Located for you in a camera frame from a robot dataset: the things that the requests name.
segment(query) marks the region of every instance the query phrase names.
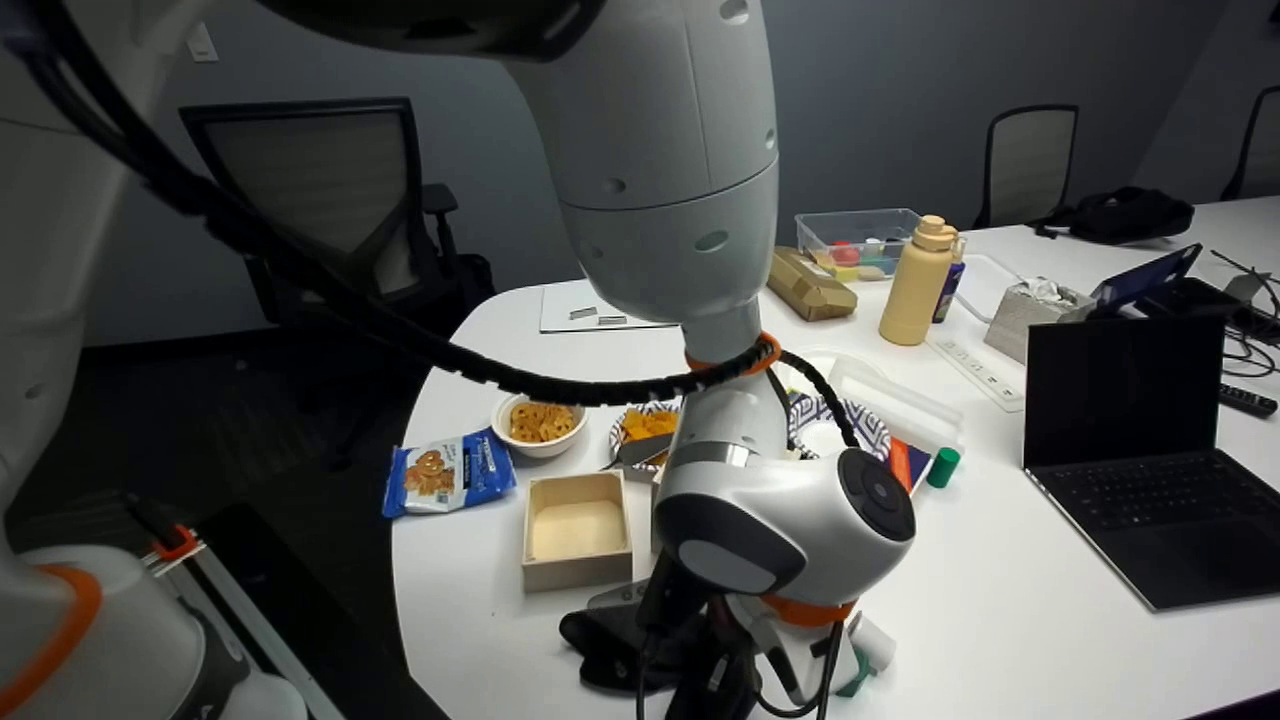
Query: bowl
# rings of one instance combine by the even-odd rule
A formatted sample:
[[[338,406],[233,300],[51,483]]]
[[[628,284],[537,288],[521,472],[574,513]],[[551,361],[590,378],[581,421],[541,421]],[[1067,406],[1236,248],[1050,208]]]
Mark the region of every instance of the bowl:
[[[548,430],[548,427],[537,427],[533,424],[533,430],[526,435],[513,435],[513,417],[517,413],[526,413],[526,406],[562,406],[562,413],[573,413],[573,424],[562,427],[562,430]],[[507,442],[507,447],[517,447],[521,457],[561,457],[561,453],[568,453],[573,447],[573,441],[581,441],[585,435],[585,406],[568,406],[568,402],[541,402],[541,398],[526,398],[526,394],[505,394],[495,406],[492,406],[492,430]]]

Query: black laptop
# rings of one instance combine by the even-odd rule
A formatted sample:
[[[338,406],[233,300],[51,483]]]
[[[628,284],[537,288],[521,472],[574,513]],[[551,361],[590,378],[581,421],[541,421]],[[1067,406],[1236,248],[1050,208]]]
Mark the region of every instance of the black laptop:
[[[1024,464],[1147,606],[1280,593],[1280,495],[1216,453],[1223,325],[1040,325]]]

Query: floor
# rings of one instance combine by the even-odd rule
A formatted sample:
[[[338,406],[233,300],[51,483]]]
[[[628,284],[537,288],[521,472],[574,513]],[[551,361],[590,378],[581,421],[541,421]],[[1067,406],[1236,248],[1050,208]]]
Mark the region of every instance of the floor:
[[[138,493],[194,527],[250,508],[315,593],[396,669],[381,483],[416,378],[370,394],[375,413],[347,468],[328,460],[338,424],[383,374],[396,370],[352,335],[265,331],[86,350],[64,427],[8,515],[13,544],[138,546],[119,493]]]

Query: gray wall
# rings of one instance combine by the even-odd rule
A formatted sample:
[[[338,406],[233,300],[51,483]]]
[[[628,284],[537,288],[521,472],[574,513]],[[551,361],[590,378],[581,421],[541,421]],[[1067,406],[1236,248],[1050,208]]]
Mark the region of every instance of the gray wall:
[[[1013,103],[1083,108],[1071,195],[1125,185],[1167,108],[1192,103],[1187,75],[1233,82],[1220,75],[1233,59],[1213,57],[1223,57],[1223,22],[1243,2],[1250,12],[1257,0],[767,0],[778,235],[791,235],[794,212],[877,202],[934,208],[969,222],[979,208],[988,118]],[[537,127],[501,66],[315,39],[248,0],[215,2],[207,29],[222,59],[174,66],[158,108],[172,143],[189,152],[172,116],[180,103],[401,92],[416,100],[427,175],[448,181],[465,202],[460,244],[492,256],[505,288],[574,276]],[[238,259],[130,192],[86,341],[259,325]]]
[[[1187,72],[1134,181],[1187,198],[1226,188],[1259,87],[1280,82],[1275,0],[1233,0]]]

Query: laptop screen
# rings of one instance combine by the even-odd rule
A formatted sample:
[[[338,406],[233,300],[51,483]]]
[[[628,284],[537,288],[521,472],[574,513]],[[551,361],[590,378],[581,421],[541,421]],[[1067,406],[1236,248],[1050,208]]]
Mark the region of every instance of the laptop screen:
[[[1206,453],[1216,441],[1220,320],[1034,325],[1024,464]]]

